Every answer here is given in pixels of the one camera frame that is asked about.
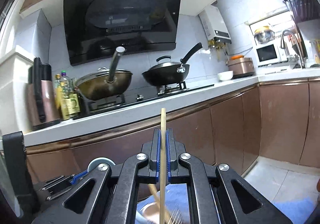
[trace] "triangular cutout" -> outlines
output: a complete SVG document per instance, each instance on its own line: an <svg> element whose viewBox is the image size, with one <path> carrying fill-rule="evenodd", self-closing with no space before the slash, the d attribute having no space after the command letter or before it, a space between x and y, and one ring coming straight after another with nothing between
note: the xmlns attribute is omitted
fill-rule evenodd
<svg viewBox="0 0 320 224"><path fill-rule="evenodd" d="M77 214L81 214L84 211L94 184L94 179L89 180L64 203L64 207Z"/></svg>
<svg viewBox="0 0 320 224"><path fill-rule="evenodd" d="M249 214L257 209L262 207L262 203L258 201L255 197L253 197L246 188L242 186L238 180L231 180L231 184L233 189L236 192L237 198L241 205L242 211L244 214Z"/></svg>

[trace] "silver bolt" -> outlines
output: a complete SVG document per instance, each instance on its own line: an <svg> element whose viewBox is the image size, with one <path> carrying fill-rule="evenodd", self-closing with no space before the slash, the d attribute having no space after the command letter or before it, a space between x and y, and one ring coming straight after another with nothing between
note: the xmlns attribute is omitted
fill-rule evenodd
<svg viewBox="0 0 320 224"><path fill-rule="evenodd" d="M99 171L105 171L105 170L107 170L109 168L109 166L106 164L106 163L100 163L99 165L98 165L98 170Z"/></svg>
<svg viewBox="0 0 320 224"><path fill-rule="evenodd" d="M146 159L147 158L147 155L146 154L143 154L143 153L139 153L139 154L137 154L137 159L138 160L144 160L144 159Z"/></svg>
<svg viewBox="0 0 320 224"><path fill-rule="evenodd" d="M191 158L191 155L189 153L183 153L180 156L183 160L188 160Z"/></svg>
<svg viewBox="0 0 320 224"><path fill-rule="evenodd" d="M220 171L227 171L227 170L229 170L229 165L227 165L225 163L221 163L221 164L219 164L219 170Z"/></svg>

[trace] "orange object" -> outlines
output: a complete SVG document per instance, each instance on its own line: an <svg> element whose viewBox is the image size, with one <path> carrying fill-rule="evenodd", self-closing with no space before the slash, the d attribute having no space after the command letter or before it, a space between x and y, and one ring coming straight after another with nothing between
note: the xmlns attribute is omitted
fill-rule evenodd
<svg viewBox="0 0 320 224"><path fill-rule="evenodd" d="M236 56L232 56L230 59L236 60L236 59L240 59L240 58L244 58L244 56L243 55L236 55Z"/></svg>

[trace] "white microwave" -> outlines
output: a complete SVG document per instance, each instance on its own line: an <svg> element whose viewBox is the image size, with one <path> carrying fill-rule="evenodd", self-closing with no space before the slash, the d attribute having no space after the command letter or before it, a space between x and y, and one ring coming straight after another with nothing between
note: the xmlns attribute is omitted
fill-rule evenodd
<svg viewBox="0 0 320 224"><path fill-rule="evenodd" d="M258 66L287 61L285 49L281 49L279 46L280 39L257 45L255 55Z"/></svg>

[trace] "yellow lid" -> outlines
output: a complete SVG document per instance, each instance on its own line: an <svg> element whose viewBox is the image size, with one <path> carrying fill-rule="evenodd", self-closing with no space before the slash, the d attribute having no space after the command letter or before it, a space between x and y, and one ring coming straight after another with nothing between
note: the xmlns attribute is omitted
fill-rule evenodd
<svg viewBox="0 0 320 224"><path fill-rule="evenodd" d="M262 26L261 28L257 29L254 31L254 33L259 33L259 32L262 32L262 31L268 31L268 30L271 30L270 29L270 26Z"/></svg>

